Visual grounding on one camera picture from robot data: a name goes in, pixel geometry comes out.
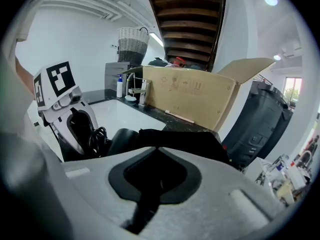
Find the wicker basket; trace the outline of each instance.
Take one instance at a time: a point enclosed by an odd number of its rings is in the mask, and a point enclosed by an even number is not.
[[[122,27],[118,29],[118,62],[141,65],[148,48],[149,33],[145,27]]]

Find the black countertop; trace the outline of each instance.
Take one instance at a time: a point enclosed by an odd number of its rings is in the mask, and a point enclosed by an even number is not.
[[[165,123],[163,131],[175,132],[211,132],[215,138],[221,143],[217,132],[204,128],[195,123],[181,120],[173,115],[166,114],[163,110],[147,105],[143,109],[139,108],[139,101],[127,101],[124,97],[117,98],[117,92],[112,89],[93,90],[82,93],[82,97],[89,105],[110,100],[118,100],[140,112]]]

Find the faucet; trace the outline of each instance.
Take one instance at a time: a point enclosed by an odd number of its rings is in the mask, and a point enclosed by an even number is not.
[[[139,107],[144,107],[146,105],[149,93],[150,93],[150,85],[152,81],[148,79],[142,79],[141,88],[131,88],[129,89],[130,94],[140,94]]]

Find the ceiling light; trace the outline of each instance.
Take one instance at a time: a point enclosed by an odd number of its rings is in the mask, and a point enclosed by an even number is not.
[[[279,55],[274,55],[273,58],[276,60],[276,61],[280,61],[281,60],[281,57]]]
[[[278,0],[264,0],[270,6],[276,6],[278,4]]]
[[[150,33],[150,36],[152,36],[162,47],[164,47],[164,43],[155,33]]]

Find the white robot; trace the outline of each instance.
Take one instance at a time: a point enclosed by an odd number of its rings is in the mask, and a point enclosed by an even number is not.
[[[38,113],[44,126],[54,126],[58,131],[62,154],[66,155],[65,150],[84,157],[84,142],[98,124],[94,111],[82,100],[69,61],[42,67],[33,83]],[[86,130],[77,131],[79,123],[85,124]]]

